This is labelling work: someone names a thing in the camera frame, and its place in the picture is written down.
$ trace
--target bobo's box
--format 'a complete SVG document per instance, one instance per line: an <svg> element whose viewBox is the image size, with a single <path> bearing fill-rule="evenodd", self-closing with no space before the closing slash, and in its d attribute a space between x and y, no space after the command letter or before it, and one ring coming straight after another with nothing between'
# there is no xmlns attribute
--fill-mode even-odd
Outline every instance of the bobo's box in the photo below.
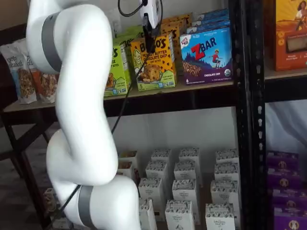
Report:
<svg viewBox="0 0 307 230"><path fill-rule="evenodd" d="M307 211L304 209L274 207L274 230L307 229Z"/></svg>
<svg viewBox="0 0 307 230"><path fill-rule="evenodd" d="M137 73L147 58L145 40L131 41L134 71ZM177 83L172 33L160 35L155 52L150 54L136 81L139 91L175 87Z"/></svg>
<svg viewBox="0 0 307 230"><path fill-rule="evenodd" d="M301 189L299 172L287 169L268 168L268 188Z"/></svg>
<svg viewBox="0 0 307 230"><path fill-rule="evenodd" d="M125 45L113 45L111 70L106 82L105 97L124 95L131 84Z"/></svg>
<svg viewBox="0 0 307 230"><path fill-rule="evenodd" d="M187 85L233 78L229 27L182 35L180 45Z"/></svg>
<svg viewBox="0 0 307 230"><path fill-rule="evenodd" d="M305 1L276 1L276 71L307 67L307 21L306 16L304 16L305 11Z"/></svg>
<svg viewBox="0 0 307 230"><path fill-rule="evenodd" d="M272 203L285 207L307 209L307 190L274 189Z"/></svg>
<svg viewBox="0 0 307 230"><path fill-rule="evenodd" d="M272 168L297 171L299 168L298 154L289 152L268 151L267 165Z"/></svg>

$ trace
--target snack box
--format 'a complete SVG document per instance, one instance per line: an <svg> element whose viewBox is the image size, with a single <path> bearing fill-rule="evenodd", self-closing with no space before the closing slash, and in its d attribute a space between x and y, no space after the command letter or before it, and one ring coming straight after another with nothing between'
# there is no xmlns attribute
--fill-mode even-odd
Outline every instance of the snack box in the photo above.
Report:
<svg viewBox="0 0 307 230"><path fill-rule="evenodd" d="M174 180L174 200L191 201L195 224L201 224L200 218L200 196L195 179Z"/></svg>
<svg viewBox="0 0 307 230"><path fill-rule="evenodd" d="M307 211L305 209L274 207L274 230L307 229Z"/></svg>
<svg viewBox="0 0 307 230"><path fill-rule="evenodd" d="M239 153L237 149L228 149L224 151L215 152L216 163L238 163L239 164Z"/></svg>
<svg viewBox="0 0 307 230"><path fill-rule="evenodd" d="M195 162L196 176L198 183L203 187L203 179L200 165L200 148L185 148L179 152L179 160L192 160Z"/></svg>
<svg viewBox="0 0 307 230"><path fill-rule="evenodd" d="M134 182L136 182L134 168L131 161L119 160L117 172L119 175L127 176L131 178Z"/></svg>
<svg viewBox="0 0 307 230"><path fill-rule="evenodd" d="M302 179L298 171L268 168L268 188L301 189Z"/></svg>
<svg viewBox="0 0 307 230"><path fill-rule="evenodd" d="M191 201L168 200L165 216L168 230L195 230Z"/></svg>
<svg viewBox="0 0 307 230"><path fill-rule="evenodd" d="M272 203L307 209L307 190L273 189Z"/></svg>
<svg viewBox="0 0 307 230"><path fill-rule="evenodd" d="M142 175L142 172L140 171L140 164L139 164L139 160L138 160L138 152L135 151L125 151L122 152L119 157L118 160L121 162L132 162L132 167L134 169L134 178L137 182L137 184L139 184L140 182L140 174Z"/></svg>
<svg viewBox="0 0 307 230"><path fill-rule="evenodd" d="M210 230L234 230L235 216L231 204L206 204L206 224Z"/></svg>
<svg viewBox="0 0 307 230"><path fill-rule="evenodd" d="M279 0L275 5L275 70L306 68L306 2Z"/></svg>
<svg viewBox="0 0 307 230"><path fill-rule="evenodd" d="M187 85L233 79L229 27L181 35L180 45Z"/></svg>
<svg viewBox="0 0 307 230"><path fill-rule="evenodd" d="M139 217L141 230L157 230L153 208L152 199L139 199Z"/></svg>
<svg viewBox="0 0 307 230"><path fill-rule="evenodd" d="M156 38L155 53L150 54L136 81L139 91L175 87L177 73L172 33ZM145 40L131 42L131 53L134 71L137 73L147 58Z"/></svg>
<svg viewBox="0 0 307 230"><path fill-rule="evenodd" d="M298 171L299 155L297 153L268 151L267 165L272 168L289 169Z"/></svg>
<svg viewBox="0 0 307 230"><path fill-rule="evenodd" d="M164 194L167 199L172 198L172 184L168 169L168 162L163 160L149 161L146 167L146 175L148 178L161 178Z"/></svg>
<svg viewBox="0 0 307 230"><path fill-rule="evenodd" d="M221 21L221 22L218 22L218 23L214 23L214 24L200 24L200 25L196 25L194 27L189 27L187 29L187 34L192 34L192 33L204 31L204 30L218 29L218 28L222 28L223 26L230 26L230 21L225 20L225 21Z"/></svg>
<svg viewBox="0 0 307 230"><path fill-rule="evenodd" d="M131 84L125 45L113 45L111 70L106 83L105 97L124 95Z"/></svg>
<svg viewBox="0 0 307 230"><path fill-rule="evenodd" d="M139 192L142 199L150 198L153 200L155 219L165 221L166 199L162 179L142 178L139 184Z"/></svg>
<svg viewBox="0 0 307 230"><path fill-rule="evenodd" d="M222 9L222 10L216 10L216 11L211 11L208 13L201 13L196 16L195 20L196 21L202 21L202 20L208 20L211 18L219 18L219 17L224 17L228 16L229 17L229 10L228 8Z"/></svg>

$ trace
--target white box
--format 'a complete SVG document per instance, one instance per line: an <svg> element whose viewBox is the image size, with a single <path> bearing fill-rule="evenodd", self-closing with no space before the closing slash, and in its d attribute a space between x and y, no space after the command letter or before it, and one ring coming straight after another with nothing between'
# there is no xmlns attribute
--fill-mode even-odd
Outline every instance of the white box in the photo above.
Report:
<svg viewBox="0 0 307 230"><path fill-rule="evenodd" d="M141 230L157 230L154 218L153 200L139 199L139 216Z"/></svg>
<svg viewBox="0 0 307 230"><path fill-rule="evenodd" d="M161 178L166 199L172 198L172 183L169 180L167 161L149 161L146 167L146 175L148 178Z"/></svg>
<svg viewBox="0 0 307 230"><path fill-rule="evenodd" d="M131 178L135 183L135 177L134 177L134 168L132 166L132 162L124 162L124 161L119 161L118 162L118 169L117 169L117 174L118 175L124 175L129 178Z"/></svg>
<svg viewBox="0 0 307 230"><path fill-rule="evenodd" d="M168 230L195 230L191 201L168 200L165 216Z"/></svg>
<svg viewBox="0 0 307 230"><path fill-rule="evenodd" d="M235 226L237 229L241 229L241 200L237 181L212 181L211 197L214 204L233 205Z"/></svg>
<svg viewBox="0 0 307 230"><path fill-rule="evenodd" d="M174 200L191 201L195 224L201 224L199 191L195 179L174 180Z"/></svg>
<svg viewBox="0 0 307 230"><path fill-rule="evenodd" d="M231 204L206 204L206 224L210 230L235 230Z"/></svg>
<svg viewBox="0 0 307 230"><path fill-rule="evenodd" d="M179 152L179 160L193 160L195 161L195 169L198 183L203 187L203 179L201 174L201 165L200 165L200 148L186 148L181 149Z"/></svg>
<svg viewBox="0 0 307 230"><path fill-rule="evenodd" d="M139 183L141 177L143 176L143 170L141 168L141 165L139 164L137 153L138 152L136 150L135 151L125 151L119 155L118 159L120 161L132 162L132 166L134 169L134 177L136 181Z"/></svg>
<svg viewBox="0 0 307 230"><path fill-rule="evenodd" d="M231 180L238 182L239 194L240 189L240 169L238 163L217 163L214 168L215 180Z"/></svg>
<svg viewBox="0 0 307 230"><path fill-rule="evenodd" d="M176 180L196 179L195 161L183 160L175 164L174 175Z"/></svg>
<svg viewBox="0 0 307 230"><path fill-rule="evenodd" d="M91 230L89 227L81 226L78 224L73 224L73 228L76 230Z"/></svg>
<svg viewBox="0 0 307 230"><path fill-rule="evenodd" d="M239 153L237 149L228 149L224 151L215 152L216 163L238 163L239 164Z"/></svg>
<svg viewBox="0 0 307 230"><path fill-rule="evenodd" d="M156 221L165 221L166 199L161 178L142 178L139 184L142 199L153 200L153 210Z"/></svg>

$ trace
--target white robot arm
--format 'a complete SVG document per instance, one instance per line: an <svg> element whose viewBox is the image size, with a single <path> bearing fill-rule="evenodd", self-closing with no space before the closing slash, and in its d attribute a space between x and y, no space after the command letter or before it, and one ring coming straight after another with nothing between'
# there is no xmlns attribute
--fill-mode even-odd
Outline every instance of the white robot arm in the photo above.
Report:
<svg viewBox="0 0 307 230"><path fill-rule="evenodd" d="M159 1L141 8L145 33L160 22ZM32 0L26 39L31 60L45 73L60 72L56 112L61 129L47 148L47 172L73 223L104 230L140 230L138 191L116 175L118 155L103 95L113 43L100 0Z"/></svg>

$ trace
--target cookie image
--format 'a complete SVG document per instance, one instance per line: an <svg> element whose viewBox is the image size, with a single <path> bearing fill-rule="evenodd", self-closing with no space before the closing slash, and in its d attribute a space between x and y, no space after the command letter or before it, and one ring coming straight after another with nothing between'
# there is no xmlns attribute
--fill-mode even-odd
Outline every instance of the cookie image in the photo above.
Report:
<svg viewBox="0 0 307 230"><path fill-rule="evenodd" d="M40 74L40 83L43 88L43 95L50 97L56 93L57 90L57 78L55 74Z"/></svg>
<svg viewBox="0 0 307 230"><path fill-rule="evenodd" d="M32 75L25 69L18 70L21 97L30 97L35 92Z"/></svg>
<svg viewBox="0 0 307 230"><path fill-rule="evenodd" d="M107 78L106 87L112 88L114 84L113 73L109 73L109 77Z"/></svg>
<svg viewBox="0 0 307 230"><path fill-rule="evenodd" d="M279 184L280 184L282 187L286 188L286 187L289 186L289 181L288 181L287 179L283 178L283 179L281 179L281 180L279 181Z"/></svg>

